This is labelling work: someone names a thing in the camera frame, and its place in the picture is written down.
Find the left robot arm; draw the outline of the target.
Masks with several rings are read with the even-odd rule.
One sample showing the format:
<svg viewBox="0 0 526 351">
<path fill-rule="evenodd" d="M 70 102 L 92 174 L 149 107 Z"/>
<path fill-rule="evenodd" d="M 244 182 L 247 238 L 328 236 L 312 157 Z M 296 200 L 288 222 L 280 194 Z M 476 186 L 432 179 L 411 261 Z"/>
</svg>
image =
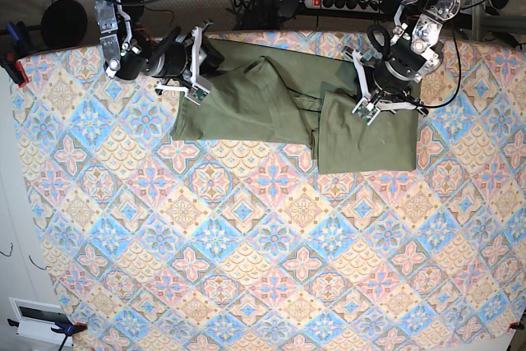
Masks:
<svg viewBox="0 0 526 351">
<path fill-rule="evenodd" d="M 402 0 L 394 14 L 391 32 L 378 24 L 368 27 L 367 38 L 381 57 L 371 67 L 354 61 L 362 97 L 368 106 L 425 107 L 412 96 L 409 86 L 440 66 L 441 30 L 460 10 L 461 0 Z"/>
</svg>

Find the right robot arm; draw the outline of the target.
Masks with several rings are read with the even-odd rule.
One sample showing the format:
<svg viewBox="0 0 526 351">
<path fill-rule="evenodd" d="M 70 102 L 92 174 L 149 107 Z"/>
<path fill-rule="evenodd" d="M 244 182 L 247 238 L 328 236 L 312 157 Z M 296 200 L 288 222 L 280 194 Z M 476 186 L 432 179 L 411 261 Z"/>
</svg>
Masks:
<svg viewBox="0 0 526 351">
<path fill-rule="evenodd" d="M 224 56 L 205 37 L 208 27 L 195 27 L 183 40 L 174 27 L 155 42 L 142 31 L 140 22 L 146 0 L 95 0 L 95 17 L 100 32 L 108 77 L 133 81 L 139 75 L 190 81 L 207 76 L 224 62 Z"/>
</svg>

